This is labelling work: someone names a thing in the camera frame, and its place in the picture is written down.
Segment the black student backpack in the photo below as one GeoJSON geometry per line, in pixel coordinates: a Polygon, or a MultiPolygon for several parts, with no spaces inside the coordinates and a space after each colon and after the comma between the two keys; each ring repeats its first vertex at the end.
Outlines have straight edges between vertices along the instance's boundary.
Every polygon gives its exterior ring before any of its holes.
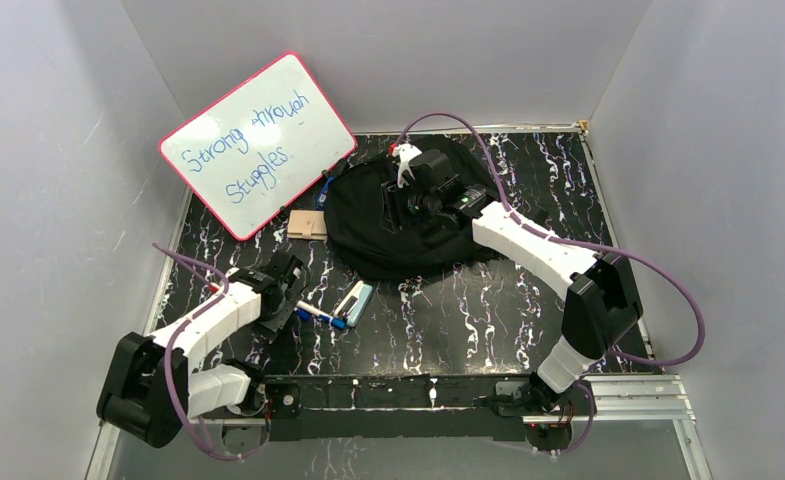
{"type": "Polygon", "coordinates": [[[411,144],[417,152],[406,173],[379,153],[359,163],[341,160],[329,175],[328,243],[367,280],[437,275],[498,255],[473,239],[473,220],[498,198],[488,168],[447,137],[411,144]]]}

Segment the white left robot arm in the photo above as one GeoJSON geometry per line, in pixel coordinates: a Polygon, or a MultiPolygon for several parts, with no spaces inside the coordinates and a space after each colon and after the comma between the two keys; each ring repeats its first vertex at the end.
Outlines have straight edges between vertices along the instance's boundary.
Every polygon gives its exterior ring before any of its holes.
{"type": "Polygon", "coordinates": [[[113,354],[96,406],[97,417],[154,448],[168,445],[204,415],[228,409],[243,416],[270,401],[258,367],[203,361],[238,331],[259,325],[275,338],[293,316],[304,263],[276,252],[260,267],[219,272],[213,294],[176,321],[148,335],[131,332],[113,354]]]}

